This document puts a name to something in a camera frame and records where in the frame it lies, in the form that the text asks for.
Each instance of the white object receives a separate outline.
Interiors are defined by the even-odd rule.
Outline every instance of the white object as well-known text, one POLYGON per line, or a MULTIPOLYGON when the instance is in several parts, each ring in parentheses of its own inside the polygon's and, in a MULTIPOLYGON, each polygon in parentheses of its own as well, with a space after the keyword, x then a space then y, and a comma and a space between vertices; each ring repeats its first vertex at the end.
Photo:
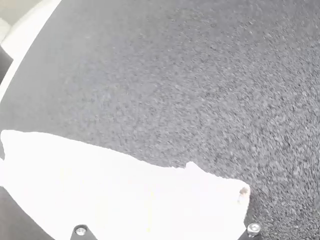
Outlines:
POLYGON ((98 240, 237 240, 246 230, 250 187, 193 162, 159 167, 38 132, 4 130, 1 141, 3 186, 55 240, 80 224, 98 240))
POLYGON ((1 46, 13 62, 0 85, 0 102, 27 51, 60 2, 61 0, 42 0, 6 31, 1 46))
POLYGON ((5 38, 5 36, 9 32, 10 27, 11 26, 9 25, 9 23, 7 23, 5 20, 0 18, 0 43, 2 42, 2 40, 5 38))

